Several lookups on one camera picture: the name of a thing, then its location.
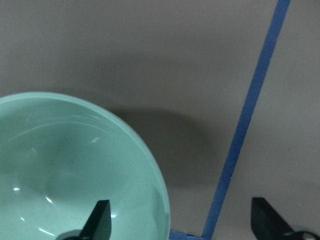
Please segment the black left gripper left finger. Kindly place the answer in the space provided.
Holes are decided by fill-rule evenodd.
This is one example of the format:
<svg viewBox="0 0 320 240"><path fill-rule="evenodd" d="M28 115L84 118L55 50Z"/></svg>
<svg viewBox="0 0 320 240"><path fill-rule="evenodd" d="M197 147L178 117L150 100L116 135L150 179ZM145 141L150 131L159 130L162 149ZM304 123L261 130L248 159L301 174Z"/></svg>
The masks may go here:
<svg viewBox="0 0 320 240"><path fill-rule="evenodd" d="M111 205L99 200L79 234L80 240L109 240L111 237Z"/></svg>

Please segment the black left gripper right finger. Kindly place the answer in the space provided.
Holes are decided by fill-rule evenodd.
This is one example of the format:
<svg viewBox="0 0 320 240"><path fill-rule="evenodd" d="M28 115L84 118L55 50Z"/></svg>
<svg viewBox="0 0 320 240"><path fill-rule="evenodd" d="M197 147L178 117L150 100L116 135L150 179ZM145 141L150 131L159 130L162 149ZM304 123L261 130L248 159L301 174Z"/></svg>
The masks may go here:
<svg viewBox="0 0 320 240"><path fill-rule="evenodd" d="M251 230L257 240L297 240L297 233L263 197L251 199Z"/></svg>

